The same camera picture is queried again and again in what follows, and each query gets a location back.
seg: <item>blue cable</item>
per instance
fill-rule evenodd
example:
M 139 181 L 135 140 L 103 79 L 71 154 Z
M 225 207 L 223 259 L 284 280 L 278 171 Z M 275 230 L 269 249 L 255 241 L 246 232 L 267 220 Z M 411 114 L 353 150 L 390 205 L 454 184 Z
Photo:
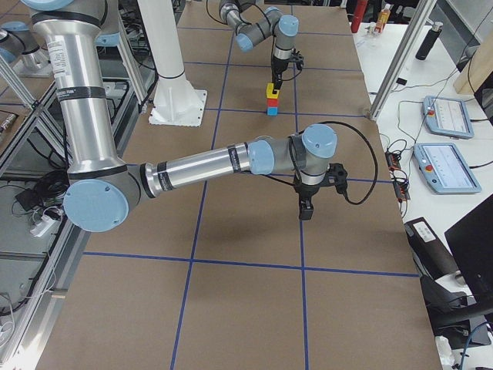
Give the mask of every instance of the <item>blue cable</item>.
M 490 321 L 482 322 L 476 328 L 474 328 L 473 331 L 471 331 L 471 334 L 468 336 L 468 340 L 465 342 L 464 351 L 462 352 L 462 356 L 461 356 L 461 364 L 459 365 L 458 370 L 462 370 L 462 367 L 464 366 L 465 352 L 468 350 L 469 344 L 471 344 L 472 336 L 475 334 L 476 331 L 478 331 L 478 329 L 481 326 L 487 325 L 487 324 L 493 325 L 493 322 L 490 322 Z

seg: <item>white table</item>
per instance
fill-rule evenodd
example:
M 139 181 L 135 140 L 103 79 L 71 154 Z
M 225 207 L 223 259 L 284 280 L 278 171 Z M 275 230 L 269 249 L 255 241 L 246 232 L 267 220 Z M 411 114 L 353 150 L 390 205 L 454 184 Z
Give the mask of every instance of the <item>white table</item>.
M 357 47 L 361 68 L 365 75 L 367 90 L 371 95 L 370 98 L 373 99 L 374 93 L 378 91 L 407 26 L 387 25 L 384 32 L 379 36 L 368 36 L 365 30 L 367 26 L 368 24 L 361 24 L 359 32 L 354 35 L 354 42 Z M 414 57 L 428 29 L 429 26 L 425 27 L 422 31 L 421 37 L 416 41 L 416 45 L 414 45 L 400 74 L 401 78 L 407 80 L 406 86 L 430 85 L 448 78 L 451 72 L 455 71 L 455 64 L 440 39 L 437 40 L 424 61 L 417 60 Z M 430 87 L 404 89 L 401 92 L 390 94 L 377 119 L 380 132 L 390 137 L 391 142 L 397 139 L 407 140 L 407 148 L 411 148 L 413 140 L 397 128 L 397 108 L 399 102 L 402 100 L 421 102 L 426 95 L 436 96 L 437 94 L 441 97 L 463 100 L 474 98 L 472 95 L 458 95 L 455 92 L 453 83 L 458 75 L 459 73 L 456 72 L 446 83 L 443 81 Z M 471 119 L 486 119 L 482 108 L 475 99 L 467 102 L 467 108 Z M 401 128 L 413 137 L 416 137 L 423 122 L 421 104 L 402 103 L 400 121 Z M 493 127 L 489 121 L 485 120 L 473 123 L 473 129 L 475 132 L 473 139 L 456 140 L 446 136 L 431 134 L 426 127 L 423 127 L 419 134 L 418 142 L 453 142 L 469 166 L 483 164 L 493 160 Z M 385 148 L 387 139 L 383 136 L 382 143 Z M 396 150 L 402 147 L 403 145 L 399 143 L 393 146 L 392 149 Z M 407 202 L 407 213 L 404 217 L 404 222 L 418 217 L 424 217 L 444 245 L 448 247 L 444 232 L 493 193 L 493 165 L 473 170 L 474 175 L 481 184 L 482 192 L 467 195 L 437 195 L 426 184 L 423 176 L 420 174 L 416 161 L 411 159 L 411 154 L 412 150 L 406 150 L 401 159 L 401 168 L 410 175 L 411 185 L 409 189 L 411 199 Z M 444 277 L 440 282 L 450 291 L 462 290 L 451 278 Z M 454 355 L 460 359 L 459 352 L 454 351 Z M 468 354 L 471 357 L 466 359 L 464 369 L 474 369 L 475 366 L 493 367 L 493 345 L 469 348 Z

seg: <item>bottle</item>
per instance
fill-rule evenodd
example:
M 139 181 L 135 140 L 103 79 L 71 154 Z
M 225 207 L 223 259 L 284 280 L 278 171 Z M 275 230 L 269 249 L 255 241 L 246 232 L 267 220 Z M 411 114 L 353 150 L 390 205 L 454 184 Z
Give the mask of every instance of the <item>bottle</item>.
M 384 27 L 387 24 L 388 17 L 391 14 L 391 5 L 385 4 L 384 10 L 382 10 L 378 16 L 377 25 L 375 26 L 375 33 L 382 33 Z
M 356 33 L 360 28 L 364 11 L 367 10 L 368 0 L 358 0 L 356 10 L 354 10 L 353 20 L 351 22 L 351 32 Z
M 438 36 L 441 32 L 441 27 L 444 24 L 442 22 L 434 22 L 431 29 L 428 31 L 426 36 L 424 37 L 423 43 L 419 47 L 418 52 L 416 53 L 416 59 L 425 60 L 433 47 L 435 41 L 437 41 Z

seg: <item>black cylinder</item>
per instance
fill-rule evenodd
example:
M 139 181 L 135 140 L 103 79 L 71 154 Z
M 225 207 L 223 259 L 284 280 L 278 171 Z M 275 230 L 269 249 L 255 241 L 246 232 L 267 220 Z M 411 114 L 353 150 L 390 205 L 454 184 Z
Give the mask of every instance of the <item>black cylinder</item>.
M 433 47 L 435 41 L 437 41 L 438 36 L 441 32 L 442 24 L 440 22 L 436 22 L 433 24 L 433 27 L 428 31 L 426 36 L 424 37 L 423 43 L 419 47 L 418 52 L 416 53 L 416 59 L 425 60 Z

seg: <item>brown table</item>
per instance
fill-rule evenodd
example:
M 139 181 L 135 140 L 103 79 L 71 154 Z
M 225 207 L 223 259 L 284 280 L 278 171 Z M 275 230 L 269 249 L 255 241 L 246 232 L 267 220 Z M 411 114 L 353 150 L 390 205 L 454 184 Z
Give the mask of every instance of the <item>brown table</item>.
M 124 159 L 156 163 L 335 119 L 377 151 L 371 198 L 354 207 L 322 189 L 313 220 L 300 223 L 292 189 L 237 174 L 139 206 L 91 236 L 37 369 L 441 369 L 377 126 L 364 118 L 345 12 L 279 8 L 300 19 L 306 69 L 284 83 L 278 116 L 264 112 L 270 42 L 242 54 L 233 32 L 190 2 L 179 37 L 188 79 L 209 91 L 203 123 L 151 126 L 141 116 Z M 357 200 L 371 157 L 334 128 L 334 162 Z

